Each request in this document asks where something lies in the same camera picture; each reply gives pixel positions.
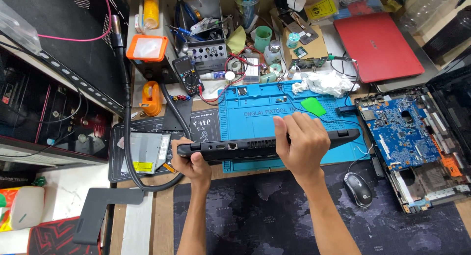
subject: fingernail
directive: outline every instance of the fingernail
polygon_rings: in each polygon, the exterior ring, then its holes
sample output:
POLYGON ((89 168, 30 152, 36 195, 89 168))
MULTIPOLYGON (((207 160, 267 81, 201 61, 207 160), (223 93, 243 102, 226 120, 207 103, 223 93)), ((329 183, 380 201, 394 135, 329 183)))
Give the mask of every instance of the fingernail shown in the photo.
POLYGON ((280 120, 282 120, 281 117, 273 116, 273 123, 275 124, 275 126, 280 126, 281 125, 280 120))

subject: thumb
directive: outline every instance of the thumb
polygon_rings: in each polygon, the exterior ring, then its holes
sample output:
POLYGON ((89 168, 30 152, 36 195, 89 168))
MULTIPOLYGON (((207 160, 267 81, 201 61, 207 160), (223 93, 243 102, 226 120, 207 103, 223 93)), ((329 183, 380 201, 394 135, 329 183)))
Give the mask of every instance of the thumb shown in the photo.
POLYGON ((273 116, 273 123, 275 125, 276 153, 280 157, 286 156, 290 145, 286 138, 287 129, 285 121, 279 116, 273 116))
POLYGON ((193 163, 194 166, 200 167, 206 162, 204 161, 203 155, 201 155, 200 152, 196 152, 191 155, 190 157, 191 163, 193 163))

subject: red mat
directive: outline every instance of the red mat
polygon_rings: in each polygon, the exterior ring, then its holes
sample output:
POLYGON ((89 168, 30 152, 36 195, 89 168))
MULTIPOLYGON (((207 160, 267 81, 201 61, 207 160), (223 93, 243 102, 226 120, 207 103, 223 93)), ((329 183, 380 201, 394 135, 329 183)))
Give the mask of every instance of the red mat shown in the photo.
POLYGON ((101 255, 99 246, 78 245, 72 242, 78 221, 77 216, 32 227, 28 240, 28 255, 101 255))

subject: computer mouse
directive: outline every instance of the computer mouse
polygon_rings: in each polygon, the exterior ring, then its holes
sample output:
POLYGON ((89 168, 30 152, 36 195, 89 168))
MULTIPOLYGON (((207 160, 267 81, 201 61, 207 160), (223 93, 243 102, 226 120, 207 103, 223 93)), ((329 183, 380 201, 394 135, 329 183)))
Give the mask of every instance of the computer mouse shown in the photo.
POLYGON ((349 172, 343 179, 345 190, 356 205, 367 208, 370 206, 373 196, 370 188, 360 175, 349 172))

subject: ethernet port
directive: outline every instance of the ethernet port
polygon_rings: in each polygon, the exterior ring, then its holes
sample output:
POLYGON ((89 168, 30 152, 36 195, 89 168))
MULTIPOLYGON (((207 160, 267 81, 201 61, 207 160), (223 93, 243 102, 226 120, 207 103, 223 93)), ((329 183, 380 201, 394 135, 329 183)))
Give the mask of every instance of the ethernet port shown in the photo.
POLYGON ((233 144, 227 144, 228 150, 236 150, 237 149, 237 143, 233 144))

